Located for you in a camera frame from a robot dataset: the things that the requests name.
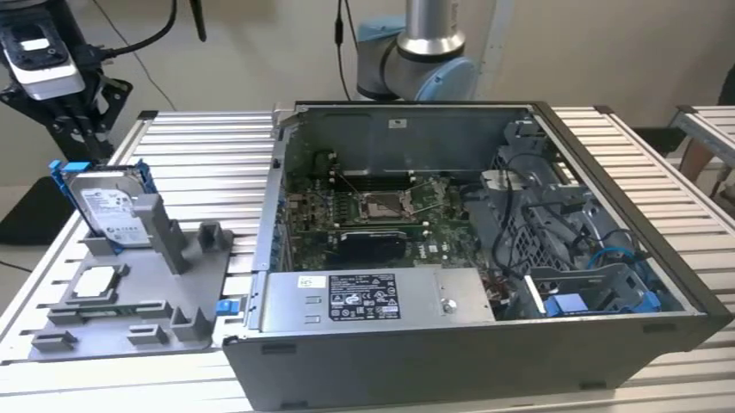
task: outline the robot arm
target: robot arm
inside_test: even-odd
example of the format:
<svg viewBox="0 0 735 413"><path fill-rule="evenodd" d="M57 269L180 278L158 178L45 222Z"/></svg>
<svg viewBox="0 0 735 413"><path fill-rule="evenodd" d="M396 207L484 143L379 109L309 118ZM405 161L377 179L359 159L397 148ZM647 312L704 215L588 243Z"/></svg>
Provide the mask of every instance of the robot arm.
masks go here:
<svg viewBox="0 0 735 413"><path fill-rule="evenodd" d="M201 0L189 1L204 41ZM45 127L68 160L100 161L112 155L106 134L133 87L104 75L102 61L158 40L176 13L172 0L158 33L134 45L101 49L86 44L65 0L0 0L0 62L10 74L0 100Z"/></svg>
<svg viewBox="0 0 735 413"><path fill-rule="evenodd" d="M359 26L357 92L389 101L464 101L472 98L476 66L463 57L457 2L407 0L407 15Z"/></svg>

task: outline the motherboard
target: motherboard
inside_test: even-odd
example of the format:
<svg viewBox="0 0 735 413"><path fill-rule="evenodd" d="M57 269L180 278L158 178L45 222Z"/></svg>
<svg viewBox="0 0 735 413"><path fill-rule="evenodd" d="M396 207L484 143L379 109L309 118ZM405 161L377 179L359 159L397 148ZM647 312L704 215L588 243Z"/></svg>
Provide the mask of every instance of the motherboard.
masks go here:
<svg viewBox="0 0 735 413"><path fill-rule="evenodd" d="M294 270L487 268L448 176L302 179L286 195Z"/></svg>

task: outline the small white component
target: small white component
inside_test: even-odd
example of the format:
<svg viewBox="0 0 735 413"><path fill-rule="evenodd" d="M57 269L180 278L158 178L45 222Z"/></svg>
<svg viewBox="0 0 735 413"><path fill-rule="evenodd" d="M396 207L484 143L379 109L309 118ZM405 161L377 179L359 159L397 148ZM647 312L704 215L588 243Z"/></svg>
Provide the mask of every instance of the small white component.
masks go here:
<svg viewBox="0 0 735 413"><path fill-rule="evenodd" d="M73 292L78 298L98 297L109 288L112 277L114 276L113 267L92 267L78 277L77 285L73 286Z"/></svg>

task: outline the aluminum extrusion table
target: aluminum extrusion table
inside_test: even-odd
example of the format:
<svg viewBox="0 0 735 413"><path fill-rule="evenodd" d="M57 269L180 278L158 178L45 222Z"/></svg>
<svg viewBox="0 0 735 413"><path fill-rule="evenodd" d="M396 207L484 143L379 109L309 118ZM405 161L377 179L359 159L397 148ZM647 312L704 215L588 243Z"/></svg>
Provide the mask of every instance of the aluminum extrusion table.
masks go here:
<svg viewBox="0 0 735 413"><path fill-rule="evenodd" d="M733 115L735 108L728 109ZM616 115L555 108L608 174L704 283L735 312L735 222ZM160 112L140 119L112 163L144 158L169 216L184 228L216 219L236 234L224 295L248 293L272 141L269 112ZM24 360L30 331L86 253L78 215L64 226L0 317L0 361ZM214 341L240 317L220 317ZM248 411L222 353L0 366L0 411ZM615 391L588 391L380 411L735 411L735 325L688 353L659 357Z"/></svg>

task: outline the white label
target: white label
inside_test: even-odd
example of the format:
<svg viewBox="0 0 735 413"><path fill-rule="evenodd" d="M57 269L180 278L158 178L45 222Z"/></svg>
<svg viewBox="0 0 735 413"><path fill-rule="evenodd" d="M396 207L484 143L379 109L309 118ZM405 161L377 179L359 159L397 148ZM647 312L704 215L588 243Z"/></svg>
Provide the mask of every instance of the white label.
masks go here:
<svg viewBox="0 0 735 413"><path fill-rule="evenodd" d="M405 129L408 127L408 119L389 119L388 129Z"/></svg>
<svg viewBox="0 0 735 413"><path fill-rule="evenodd" d="M148 243L148 232L133 217L132 200L117 189L82 189L81 197L104 235L120 245Z"/></svg>
<svg viewBox="0 0 735 413"><path fill-rule="evenodd" d="M326 288L326 276L298 275L298 288Z"/></svg>

